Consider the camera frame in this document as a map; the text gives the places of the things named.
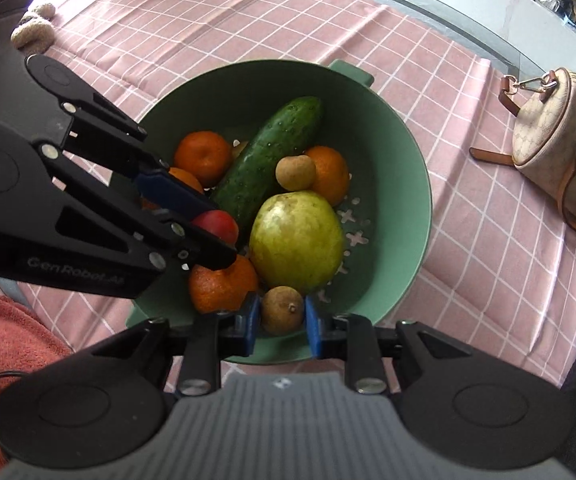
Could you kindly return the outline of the large orange tangerine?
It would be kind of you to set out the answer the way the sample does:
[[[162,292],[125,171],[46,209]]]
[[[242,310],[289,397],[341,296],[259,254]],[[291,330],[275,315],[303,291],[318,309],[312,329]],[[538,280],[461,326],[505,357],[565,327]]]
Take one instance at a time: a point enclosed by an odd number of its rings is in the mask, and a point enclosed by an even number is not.
[[[190,271],[189,295],[199,313],[235,312],[249,292],[257,292],[259,278],[248,258],[237,255],[227,269],[212,271],[194,266]]]

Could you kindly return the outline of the yellow green guava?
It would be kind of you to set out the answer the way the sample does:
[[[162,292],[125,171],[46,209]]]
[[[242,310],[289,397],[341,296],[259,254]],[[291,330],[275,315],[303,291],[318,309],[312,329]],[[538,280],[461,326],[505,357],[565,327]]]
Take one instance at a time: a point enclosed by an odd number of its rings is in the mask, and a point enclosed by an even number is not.
[[[323,196],[299,191],[271,196],[257,213],[249,258],[268,287],[289,286],[302,295],[330,282],[343,260],[340,220]]]

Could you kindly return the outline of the red cherry tomato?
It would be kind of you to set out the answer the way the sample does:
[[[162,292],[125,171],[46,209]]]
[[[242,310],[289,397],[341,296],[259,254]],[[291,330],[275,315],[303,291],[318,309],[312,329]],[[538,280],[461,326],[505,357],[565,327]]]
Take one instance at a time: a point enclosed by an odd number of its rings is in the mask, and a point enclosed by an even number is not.
[[[228,245],[236,245],[239,226],[230,214],[222,210],[209,210],[199,214],[191,223],[207,231]]]

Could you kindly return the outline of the brown longan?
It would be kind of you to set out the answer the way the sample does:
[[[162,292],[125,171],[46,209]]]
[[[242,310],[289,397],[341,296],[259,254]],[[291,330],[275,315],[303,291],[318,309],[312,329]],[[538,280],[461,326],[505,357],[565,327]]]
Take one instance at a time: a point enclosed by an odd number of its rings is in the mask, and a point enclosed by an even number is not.
[[[262,298],[261,318],[267,334],[291,334],[301,327],[304,320],[303,297],[292,287],[274,287]]]
[[[237,145],[233,147],[233,159],[237,159],[243,150],[248,146],[248,141],[240,141]]]
[[[306,190],[316,178],[315,162],[307,155],[284,157],[276,166],[275,176],[278,184],[289,192]]]

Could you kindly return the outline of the small orange tangerine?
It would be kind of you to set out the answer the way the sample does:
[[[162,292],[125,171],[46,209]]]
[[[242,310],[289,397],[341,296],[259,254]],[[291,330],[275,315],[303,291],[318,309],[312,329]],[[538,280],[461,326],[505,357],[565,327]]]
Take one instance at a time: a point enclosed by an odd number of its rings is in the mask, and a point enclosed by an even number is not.
[[[204,188],[211,188],[233,163],[233,147],[214,131],[196,131],[179,142],[173,162],[193,174]]]

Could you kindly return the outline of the beige monogram handbag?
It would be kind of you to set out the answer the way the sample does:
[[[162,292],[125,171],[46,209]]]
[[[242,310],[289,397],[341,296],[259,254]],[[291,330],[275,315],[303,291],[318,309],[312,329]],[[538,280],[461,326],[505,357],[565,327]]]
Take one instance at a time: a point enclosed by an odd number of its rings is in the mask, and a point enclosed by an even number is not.
[[[550,196],[576,231],[576,73],[559,67],[520,81],[505,75],[498,101],[515,117],[509,154],[469,150],[479,162],[515,168]]]

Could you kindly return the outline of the beige fluffy slipper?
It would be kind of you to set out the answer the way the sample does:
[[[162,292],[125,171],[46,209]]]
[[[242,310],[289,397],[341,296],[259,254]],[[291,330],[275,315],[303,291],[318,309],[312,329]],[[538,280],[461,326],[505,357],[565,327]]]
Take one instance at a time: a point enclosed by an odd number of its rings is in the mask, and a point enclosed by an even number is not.
[[[12,44],[26,56],[45,53],[56,40],[51,24],[55,15],[56,7],[50,2],[29,8],[11,34]]]

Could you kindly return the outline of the pink checkered tablecloth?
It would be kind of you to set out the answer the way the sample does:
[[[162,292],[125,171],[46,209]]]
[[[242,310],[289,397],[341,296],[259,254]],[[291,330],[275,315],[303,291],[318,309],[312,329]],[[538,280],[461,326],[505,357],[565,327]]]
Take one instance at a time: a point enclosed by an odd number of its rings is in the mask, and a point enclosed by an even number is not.
[[[427,162],[429,252],[387,321],[416,318],[561,382],[576,358],[576,233],[550,200],[471,145],[504,151],[500,72],[390,0],[45,0],[52,54],[135,118],[229,62],[341,58],[375,78]]]

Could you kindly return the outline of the green cucumber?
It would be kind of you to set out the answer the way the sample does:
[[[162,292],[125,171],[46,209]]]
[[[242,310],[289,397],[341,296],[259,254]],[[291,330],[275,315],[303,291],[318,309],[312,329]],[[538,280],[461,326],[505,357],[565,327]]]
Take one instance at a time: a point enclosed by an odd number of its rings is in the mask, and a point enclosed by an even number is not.
[[[254,219],[271,192],[277,164],[301,154],[312,143],[323,116],[323,102],[316,96],[296,98],[267,119],[233,162],[212,194],[218,209],[238,226]]]

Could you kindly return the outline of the brown longan front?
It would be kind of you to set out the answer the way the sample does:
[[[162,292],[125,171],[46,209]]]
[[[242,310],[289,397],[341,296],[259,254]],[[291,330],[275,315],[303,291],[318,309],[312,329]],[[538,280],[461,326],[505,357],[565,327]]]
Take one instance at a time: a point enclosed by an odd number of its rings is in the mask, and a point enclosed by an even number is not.
[[[301,327],[304,320],[303,297],[292,287],[274,287],[262,298],[261,318],[267,334],[291,334]]]

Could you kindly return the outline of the green colander bowl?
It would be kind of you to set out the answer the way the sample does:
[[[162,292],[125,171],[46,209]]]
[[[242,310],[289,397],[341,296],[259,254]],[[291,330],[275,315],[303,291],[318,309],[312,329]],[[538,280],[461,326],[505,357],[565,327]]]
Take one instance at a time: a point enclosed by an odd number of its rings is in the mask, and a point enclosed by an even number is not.
[[[420,269],[432,223],[425,161],[399,115],[371,88],[369,73],[343,62],[233,63],[169,92],[141,118],[146,148],[166,162],[181,138],[212,130],[249,140],[300,96],[323,102],[314,142],[334,148],[351,182],[337,210],[346,254],[335,278],[314,296],[319,312],[355,313],[377,323],[403,299]]]

